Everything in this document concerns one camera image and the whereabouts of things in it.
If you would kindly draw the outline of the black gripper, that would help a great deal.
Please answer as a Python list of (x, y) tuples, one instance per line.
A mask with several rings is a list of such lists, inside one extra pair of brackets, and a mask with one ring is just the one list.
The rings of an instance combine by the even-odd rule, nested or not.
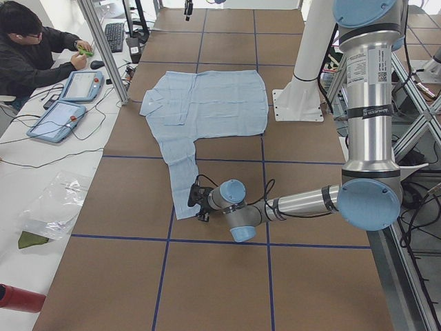
[(193, 183), (189, 191), (187, 206), (190, 208), (199, 205), (203, 209), (211, 209), (208, 202), (208, 197), (211, 191), (211, 187), (200, 186), (197, 183)]

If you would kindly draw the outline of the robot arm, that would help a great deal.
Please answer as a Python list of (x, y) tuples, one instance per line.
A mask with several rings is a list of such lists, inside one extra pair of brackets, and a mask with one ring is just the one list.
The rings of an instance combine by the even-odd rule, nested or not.
[(314, 218), (340, 213), (351, 225), (377, 231), (400, 212), (400, 168), (392, 157), (391, 58), (404, 41), (406, 1), (313, 1), (292, 80), (274, 93), (279, 120), (300, 120), (311, 109), (323, 59), (334, 36), (345, 55), (348, 159), (342, 182), (275, 199), (245, 200), (245, 186), (231, 179), (215, 188), (193, 183), (188, 204), (207, 221), (220, 210), (237, 242), (255, 236), (256, 227), (289, 217)]

